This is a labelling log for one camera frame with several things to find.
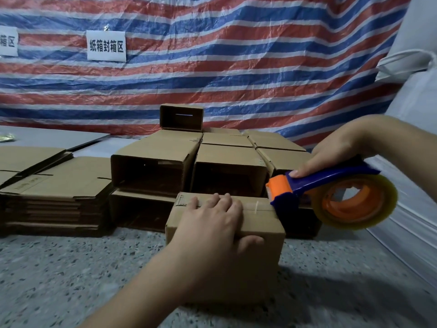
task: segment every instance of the orange dispenser cutter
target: orange dispenser cutter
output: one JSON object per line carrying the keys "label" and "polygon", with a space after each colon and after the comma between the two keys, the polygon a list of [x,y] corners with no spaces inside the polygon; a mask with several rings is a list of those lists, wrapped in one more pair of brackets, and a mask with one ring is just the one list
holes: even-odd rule
{"label": "orange dispenser cutter", "polygon": [[[374,226],[387,218],[396,207],[395,186],[380,171],[361,159],[353,158],[312,175],[292,178],[272,177],[267,194],[282,221],[294,219],[299,207],[309,204],[323,223],[340,229],[358,230]],[[351,198],[338,200],[341,189],[356,188]]]}

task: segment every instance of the striped tarp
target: striped tarp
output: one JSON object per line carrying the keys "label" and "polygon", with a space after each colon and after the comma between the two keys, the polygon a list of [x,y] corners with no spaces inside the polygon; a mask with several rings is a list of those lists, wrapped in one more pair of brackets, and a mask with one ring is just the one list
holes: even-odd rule
{"label": "striped tarp", "polygon": [[[0,125],[145,135],[162,103],[205,125],[266,128],[311,148],[384,112],[375,84],[410,0],[0,0],[19,32],[0,58]],[[126,64],[86,59],[86,30],[125,31]]]}

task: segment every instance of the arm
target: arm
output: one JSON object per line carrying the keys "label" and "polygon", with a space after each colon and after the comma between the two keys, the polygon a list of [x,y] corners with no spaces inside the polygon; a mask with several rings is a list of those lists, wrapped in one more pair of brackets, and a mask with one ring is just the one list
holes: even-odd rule
{"label": "arm", "polygon": [[291,175],[303,177],[357,154],[381,155],[437,202],[437,136],[385,115],[368,115],[341,126]]}
{"label": "arm", "polygon": [[197,204],[194,198],[187,206],[170,244],[80,328],[157,327],[213,273],[264,243],[258,236],[234,242],[243,206],[229,194],[215,194],[199,209]]}

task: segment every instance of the right hand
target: right hand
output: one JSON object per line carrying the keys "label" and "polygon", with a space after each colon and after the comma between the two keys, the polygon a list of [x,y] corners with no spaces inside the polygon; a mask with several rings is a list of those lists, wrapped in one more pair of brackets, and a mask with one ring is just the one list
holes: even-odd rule
{"label": "right hand", "polygon": [[360,155],[363,159],[376,155],[372,148],[369,129],[384,115],[367,115],[357,118],[338,128],[314,147],[312,158],[298,170],[290,173],[292,177],[308,176],[324,168]]}

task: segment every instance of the packing tape roll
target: packing tape roll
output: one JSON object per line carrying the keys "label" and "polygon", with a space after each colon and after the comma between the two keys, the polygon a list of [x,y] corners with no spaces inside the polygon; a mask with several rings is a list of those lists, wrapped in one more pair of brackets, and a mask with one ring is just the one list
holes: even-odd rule
{"label": "packing tape roll", "polygon": [[[338,189],[355,187],[352,198],[335,201]],[[340,178],[309,191],[311,206],[323,223],[338,229],[369,228],[390,216],[396,207],[396,187],[382,175],[358,174]]]}

